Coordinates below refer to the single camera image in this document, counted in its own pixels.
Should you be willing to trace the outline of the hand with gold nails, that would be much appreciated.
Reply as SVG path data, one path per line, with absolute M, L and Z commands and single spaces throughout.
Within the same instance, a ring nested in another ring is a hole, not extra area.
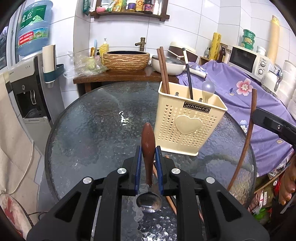
M 285 170 L 280 182 L 279 191 L 279 203 L 285 205 L 287 201 L 290 201 L 292 194 L 295 192 L 295 178 L 296 178 L 296 168 L 295 168 L 295 155 L 290 160 L 290 165 Z

